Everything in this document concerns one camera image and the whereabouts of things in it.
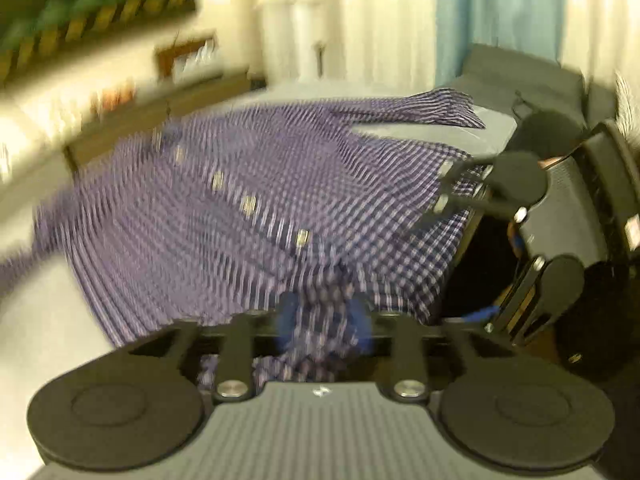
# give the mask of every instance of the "shirt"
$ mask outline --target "shirt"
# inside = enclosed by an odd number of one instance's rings
[[[36,214],[30,254],[0,267],[7,289],[47,255],[66,255],[116,346],[177,319],[229,322],[300,304],[283,355],[256,363],[267,380],[324,380],[353,351],[355,292],[378,310],[437,319],[467,212],[428,229],[437,171],[451,146],[356,134],[356,123],[484,127],[471,98],[437,89],[408,98],[253,105],[201,112],[116,147]],[[469,195],[470,181],[455,191]],[[203,362],[210,385],[215,359]]]

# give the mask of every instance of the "white curtain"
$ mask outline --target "white curtain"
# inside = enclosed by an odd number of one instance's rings
[[[256,0],[271,83],[325,76],[406,92],[431,89],[435,0]]]
[[[612,87],[640,76],[640,0],[566,0],[561,62]]]

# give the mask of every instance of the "plaid fabric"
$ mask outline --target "plaid fabric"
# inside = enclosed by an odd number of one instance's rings
[[[286,352],[256,381],[332,380],[358,334],[355,292],[422,323],[467,218],[411,230],[438,190],[444,144],[354,134],[355,123],[482,128],[451,89],[409,98],[261,105],[195,114],[137,136],[36,216],[30,255],[0,267],[9,287],[30,260],[63,251],[96,319],[120,346],[175,319],[229,322],[298,295]],[[473,185],[460,182],[457,192]],[[211,384],[215,358],[203,362]]]

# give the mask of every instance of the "white wall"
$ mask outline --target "white wall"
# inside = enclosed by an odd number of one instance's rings
[[[128,79],[141,86],[157,77],[153,58],[156,46],[173,43],[202,32],[216,31],[226,62],[231,66],[260,66],[260,44],[254,27],[253,0],[197,0],[198,13],[179,24],[128,36],[122,42],[109,42],[56,65],[35,80],[8,89],[0,96],[0,141],[6,142],[17,157],[28,155],[33,139],[50,130],[50,104],[75,100],[88,106],[90,95],[103,88],[116,87]]]

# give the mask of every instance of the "blue curtain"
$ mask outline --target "blue curtain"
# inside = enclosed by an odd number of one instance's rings
[[[471,43],[556,60],[564,0],[437,0],[436,84],[460,74]]]

